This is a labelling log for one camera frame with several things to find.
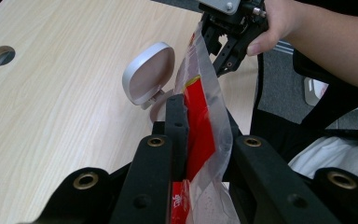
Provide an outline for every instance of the human arm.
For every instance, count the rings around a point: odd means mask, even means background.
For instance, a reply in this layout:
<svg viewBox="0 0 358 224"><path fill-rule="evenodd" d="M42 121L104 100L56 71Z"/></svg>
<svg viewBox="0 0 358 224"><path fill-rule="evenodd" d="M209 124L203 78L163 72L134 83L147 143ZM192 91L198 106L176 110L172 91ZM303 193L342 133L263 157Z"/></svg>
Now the human arm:
<svg viewBox="0 0 358 224"><path fill-rule="evenodd" d="M338 78L358 87L358 17L293 0L265 0L269 29L256 38L248 55L288 41Z"/></svg>

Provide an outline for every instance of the black chair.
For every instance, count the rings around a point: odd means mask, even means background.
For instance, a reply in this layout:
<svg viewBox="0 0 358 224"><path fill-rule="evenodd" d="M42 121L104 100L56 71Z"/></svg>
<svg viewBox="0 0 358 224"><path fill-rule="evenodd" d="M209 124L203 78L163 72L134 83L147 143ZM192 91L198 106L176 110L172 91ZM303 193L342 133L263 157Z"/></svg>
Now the black chair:
<svg viewBox="0 0 358 224"><path fill-rule="evenodd" d="M306 4L324 7L329 10L358 16L358 0L300 0ZM346 113L358 107L358 88L331 75L298 50L294 50L293 67L297 73L329 84L319 103L302 120L301 125L324 129Z"/></svg>

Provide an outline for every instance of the white fabric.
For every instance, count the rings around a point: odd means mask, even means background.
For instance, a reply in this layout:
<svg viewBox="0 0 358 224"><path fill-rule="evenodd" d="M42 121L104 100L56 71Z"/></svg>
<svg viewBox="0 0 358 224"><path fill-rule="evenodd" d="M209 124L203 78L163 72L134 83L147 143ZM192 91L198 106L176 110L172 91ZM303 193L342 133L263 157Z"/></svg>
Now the white fabric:
<svg viewBox="0 0 358 224"><path fill-rule="evenodd" d="M358 142L338 137L319 138L296 155L289 166L309 178L324 167L337 167L358 176Z"/></svg>

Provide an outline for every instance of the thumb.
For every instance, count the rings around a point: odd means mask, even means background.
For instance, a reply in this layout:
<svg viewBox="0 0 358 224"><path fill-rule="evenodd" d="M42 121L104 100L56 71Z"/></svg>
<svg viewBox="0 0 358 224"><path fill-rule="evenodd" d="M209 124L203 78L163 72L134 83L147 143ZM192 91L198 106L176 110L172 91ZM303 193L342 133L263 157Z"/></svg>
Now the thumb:
<svg viewBox="0 0 358 224"><path fill-rule="evenodd" d="M255 56L259 53L266 52L270 49L273 49L278 43L278 40L279 39L274 38L269 31L266 31L263 34L259 35L249 44L246 53L249 56Z"/></svg>

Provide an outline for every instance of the plastic bag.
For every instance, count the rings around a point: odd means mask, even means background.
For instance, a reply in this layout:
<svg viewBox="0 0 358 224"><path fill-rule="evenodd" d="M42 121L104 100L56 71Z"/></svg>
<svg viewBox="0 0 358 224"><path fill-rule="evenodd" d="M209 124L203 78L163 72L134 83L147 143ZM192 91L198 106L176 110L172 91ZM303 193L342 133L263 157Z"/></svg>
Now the plastic bag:
<svg viewBox="0 0 358 224"><path fill-rule="evenodd" d="M172 223L184 223L184 217L186 223L240 223L222 184L233 137L201 22L179 68L173 93L185 96L189 136L186 180L173 184Z"/></svg>

